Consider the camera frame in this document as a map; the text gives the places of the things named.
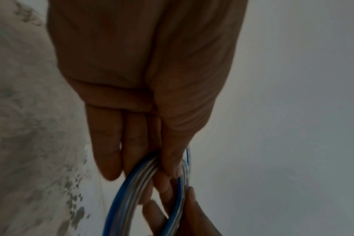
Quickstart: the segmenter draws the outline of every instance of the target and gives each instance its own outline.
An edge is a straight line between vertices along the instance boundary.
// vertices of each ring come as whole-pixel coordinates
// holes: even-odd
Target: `wire coil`
[[[160,168],[160,153],[146,155],[121,185],[108,213],[103,236],[129,236],[135,208],[147,183]],[[177,200],[160,236],[174,236],[182,217],[191,169],[190,148],[182,159],[182,175],[177,179]]]

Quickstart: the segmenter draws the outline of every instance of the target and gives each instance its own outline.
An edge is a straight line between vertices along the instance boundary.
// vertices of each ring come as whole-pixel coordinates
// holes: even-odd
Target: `blue and silver cable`
[[[103,236],[129,236],[135,208],[147,183],[160,168],[159,152],[146,155],[132,170],[120,187],[111,205]],[[182,217],[186,192],[189,187],[191,169],[190,148],[182,159],[182,175],[177,183],[177,200],[165,228],[160,236],[174,236]]]

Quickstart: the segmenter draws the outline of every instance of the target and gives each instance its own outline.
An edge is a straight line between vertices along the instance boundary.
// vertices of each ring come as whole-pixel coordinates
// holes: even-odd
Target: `human hand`
[[[160,198],[167,213],[172,212],[175,202],[175,188],[172,186]],[[167,218],[155,201],[151,200],[143,206],[143,215],[152,231],[157,236],[162,232]],[[182,219],[176,236],[221,236],[212,222],[204,214],[195,199],[194,189],[189,187]]]
[[[166,190],[231,67],[247,0],[50,0],[58,66],[85,102],[95,161],[115,180],[161,148]]]

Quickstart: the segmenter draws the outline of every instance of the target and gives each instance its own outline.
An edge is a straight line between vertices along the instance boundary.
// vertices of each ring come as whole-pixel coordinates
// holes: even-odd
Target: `fingernail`
[[[177,168],[177,170],[176,170],[176,175],[175,175],[175,177],[178,178],[178,177],[180,177],[181,175],[182,175],[182,166],[179,165],[178,168]]]
[[[195,191],[194,191],[193,187],[190,187],[190,199],[192,202],[196,201]]]

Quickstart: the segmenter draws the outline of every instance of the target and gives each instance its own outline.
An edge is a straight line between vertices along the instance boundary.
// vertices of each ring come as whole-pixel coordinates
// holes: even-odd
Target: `rough concrete surface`
[[[38,16],[23,11],[0,1],[0,235],[100,235],[83,105]],[[89,213],[91,233],[82,223]]]

